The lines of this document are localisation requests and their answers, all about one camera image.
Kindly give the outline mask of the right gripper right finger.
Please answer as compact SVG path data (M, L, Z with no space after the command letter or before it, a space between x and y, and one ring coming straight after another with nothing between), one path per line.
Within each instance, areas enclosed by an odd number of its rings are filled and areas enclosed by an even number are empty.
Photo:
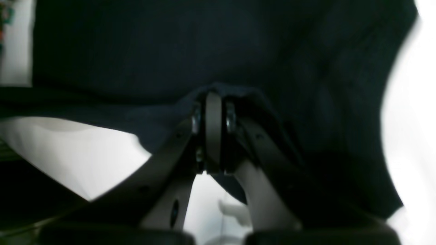
M221 99L220 171L243 188L246 245L400 245L397 233L316 183L233 98Z

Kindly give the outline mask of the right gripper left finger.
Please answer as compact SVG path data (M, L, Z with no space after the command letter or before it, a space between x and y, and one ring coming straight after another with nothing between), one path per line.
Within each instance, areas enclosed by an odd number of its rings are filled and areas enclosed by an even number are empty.
M195 104L139 169L81 210L42 229L39 245L193 245L182 232L197 173L218 172L218 94Z

